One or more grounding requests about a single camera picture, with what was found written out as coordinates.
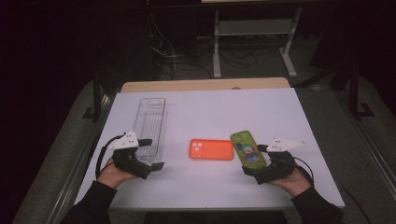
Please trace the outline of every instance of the person's left hand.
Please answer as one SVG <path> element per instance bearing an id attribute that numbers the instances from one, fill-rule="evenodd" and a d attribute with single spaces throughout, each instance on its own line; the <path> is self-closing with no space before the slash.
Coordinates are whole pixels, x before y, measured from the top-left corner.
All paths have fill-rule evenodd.
<path id="1" fill-rule="evenodd" d="M 129 180 L 135 179 L 135 175 L 131 175 L 117 168 L 113 163 L 113 158 L 110 158 L 106 163 L 106 168 L 102 170 L 97 178 L 98 182 L 108 185 L 109 187 L 116 189 L 120 184 Z"/>

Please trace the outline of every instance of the hand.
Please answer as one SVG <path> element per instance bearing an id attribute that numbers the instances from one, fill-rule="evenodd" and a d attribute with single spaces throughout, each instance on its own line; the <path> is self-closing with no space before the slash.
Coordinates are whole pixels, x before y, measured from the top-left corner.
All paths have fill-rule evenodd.
<path id="1" fill-rule="evenodd" d="M 305 178 L 304 174 L 297 168 L 294 168 L 291 175 L 271 181 L 269 184 L 281 187 L 293 198 L 311 187 L 311 184 Z"/>
<path id="2" fill-rule="evenodd" d="M 123 182 L 135 178 L 135 175 L 131 175 L 117 168 L 113 163 L 113 158 L 110 158 L 106 163 L 106 168 L 99 174 L 97 181 L 116 189 Z"/>

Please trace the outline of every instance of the orange phone case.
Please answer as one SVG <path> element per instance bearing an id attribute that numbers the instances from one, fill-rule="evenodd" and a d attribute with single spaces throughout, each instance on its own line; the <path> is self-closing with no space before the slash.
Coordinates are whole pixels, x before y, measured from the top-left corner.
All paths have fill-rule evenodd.
<path id="1" fill-rule="evenodd" d="M 233 142 L 229 140 L 192 139 L 190 158 L 201 160 L 233 159 Z"/>

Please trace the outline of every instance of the green phone case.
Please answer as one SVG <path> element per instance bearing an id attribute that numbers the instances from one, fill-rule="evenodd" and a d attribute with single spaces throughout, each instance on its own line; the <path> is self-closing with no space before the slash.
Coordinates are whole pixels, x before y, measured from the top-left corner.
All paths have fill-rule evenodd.
<path id="1" fill-rule="evenodd" d="M 265 158 L 257 149 L 256 142 L 249 131 L 233 133 L 231 135 L 231 141 L 244 166 L 254 170 L 265 168 Z"/>

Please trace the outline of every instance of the phone case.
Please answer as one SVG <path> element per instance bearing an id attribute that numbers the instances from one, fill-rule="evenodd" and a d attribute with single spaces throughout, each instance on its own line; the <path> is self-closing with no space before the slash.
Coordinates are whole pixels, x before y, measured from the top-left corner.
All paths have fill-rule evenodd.
<path id="1" fill-rule="evenodd" d="M 230 161 L 233 159 L 233 143 L 229 140 L 192 139 L 190 158 Z"/>
<path id="2" fill-rule="evenodd" d="M 257 149 L 256 142 L 249 131 L 233 133 L 231 135 L 231 141 L 233 142 L 235 151 L 244 166 L 254 170 L 265 168 L 265 158 Z"/>

